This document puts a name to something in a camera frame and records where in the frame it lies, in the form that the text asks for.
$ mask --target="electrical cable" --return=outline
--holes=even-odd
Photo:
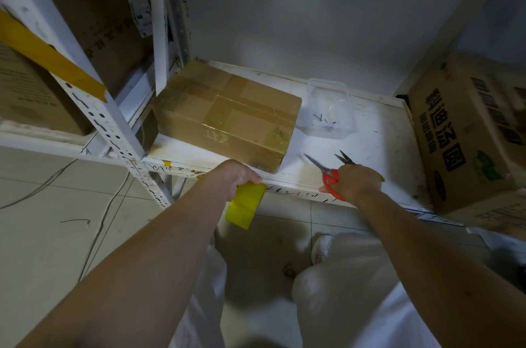
[[[66,165],[65,167],[59,169],[57,172],[55,172],[53,175],[51,175],[42,185],[40,185],[39,187],[37,187],[35,190],[33,190],[32,192],[26,194],[24,197],[20,198],[20,199],[17,199],[15,201],[13,201],[12,203],[9,203],[9,204],[6,204],[6,205],[3,205],[0,207],[0,210],[3,210],[4,208],[7,208],[7,207],[10,207],[12,205],[15,205],[15,204],[18,204],[20,202],[22,202],[23,200],[27,200],[28,198],[30,197],[33,197],[34,195],[36,195],[37,193],[40,193],[41,191],[43,191],[46,187],[48,187],[49,185],[51,185],[53,182],[55,182],[55,180],[60,176],[62,175],[62,173],[71,165],[73,164],[75,161],[77,161],[77,159],[73,160],[72,162],[70,162],[68,165]]]
[[[131,174],[128,172],[126,174],[126,178],[124,178],[121,186],[117,189],[117,191],[114,193],[114,195],[112,196],[112,198],[109,199],[109,202],[108,204],[106,205],[106,208],[104,209],[104,212],[102,213],[102,218],[101,218],[101,221],[99,223],[99,227],[97,229],[97,232],[95,233],[95,237],[93,238],[93,241],[92,241],[92,245],[89,247],[89,250],[88,250],[88,255],[86,256],[86,260],[84,261],[84,265],[82,266],[82,271],[81,271],[81,274],[79,275],[78,277],[78,281],[77,283],[79,283],[82,279],[82,276],[84,276],[84,272],[89,269],[89,267],[86,267],[88,265],[88,261],[89,261],[89,257],[90,255],[92,254],[92,251],[93,251],[93,248],[95,247],[95,243],[97,242],[97,239],[98,237],[100,236],[101,232],[102,232],[102,229],[104,227],[104,221],[106,220],[106,216],[108,215],[108,211],[109,211],[109,208],[110,206],[112,205],[113,203],[113,200],[115,199],[115,197],[117,197],[117,195],[121,192],[122,188],[124,187],[124,185],[126,184],[126,182],[128,181],[128,178]],[[89,266],[92,265],[93,263],[93,259],[95,258],[95,255],[93,255],[93,258],[91,260],[91,262],[89,263]]]

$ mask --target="forearm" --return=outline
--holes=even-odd
[[[167,347],[225,206],[221,178],[210,172],[112,252],[19,346]]]
[[[381,192],[359,207],[377,232],[420,316],[444,347],[524,341],[526,296]]]

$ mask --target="yellow tape strip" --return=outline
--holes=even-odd
[[[228,206],[225,219],[243,229],[248,229],[266,188],[264,183],[252,182],[238,186],[236,195]]]
[[[29,31],[17,19],[0,10],[0,41],[41,65],[60,79],[103,102],[106,87],[90,77],[55,49]]]

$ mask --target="white wall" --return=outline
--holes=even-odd
[[[392,94],[462,0],[188,0],[194,55]]]
[[[488,0],[454,46],[526,69],[526,0]]]

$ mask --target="white pants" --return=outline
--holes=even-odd
[[[170,348],[225,346],[225,282],[226,263],[210,246]],[[375,237],[335,236],[327,259],[296,278],[293,299],[304,348],[440,347]]]

